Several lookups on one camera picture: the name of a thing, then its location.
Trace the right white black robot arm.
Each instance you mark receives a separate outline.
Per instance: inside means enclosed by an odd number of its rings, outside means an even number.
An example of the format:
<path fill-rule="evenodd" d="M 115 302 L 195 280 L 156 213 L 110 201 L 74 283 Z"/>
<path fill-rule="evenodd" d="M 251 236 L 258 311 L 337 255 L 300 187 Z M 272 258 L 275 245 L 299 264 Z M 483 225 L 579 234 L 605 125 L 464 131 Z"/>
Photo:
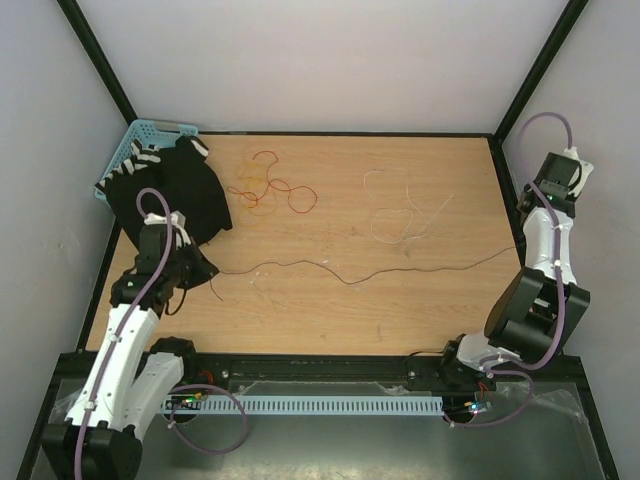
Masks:
<path fill-rule="evenodd" d="M 511 363 L 545 366 L 582 319 L 590 294 L 577 284 L 570 260 L 575 204 L 594 167 L 575 147 L 546 156 L 518 203 L 526 241 L 524 264 L 491 309 L 485 327 L 445 346 L 439 381 L 458 389 Z"/>

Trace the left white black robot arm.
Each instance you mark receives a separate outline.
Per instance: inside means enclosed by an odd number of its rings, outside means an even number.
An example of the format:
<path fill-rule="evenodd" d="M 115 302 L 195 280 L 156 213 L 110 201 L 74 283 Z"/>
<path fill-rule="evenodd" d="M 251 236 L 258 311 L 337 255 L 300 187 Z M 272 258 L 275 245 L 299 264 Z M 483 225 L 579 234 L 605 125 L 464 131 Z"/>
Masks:
<path fill-rule="evenodd" d="M 175 290 L 188 291 L 219 272 L 185 223 L 179 212 L 146 216 L 134 266 L 112 285 L 105 335 L 84 386 L 64 419 L 44 429 L 42 448 L 56 478 L 135 478 L 162 401 L 173 387 L 198 379 L 188 340 L 161 339 L 143 356 Z"/>

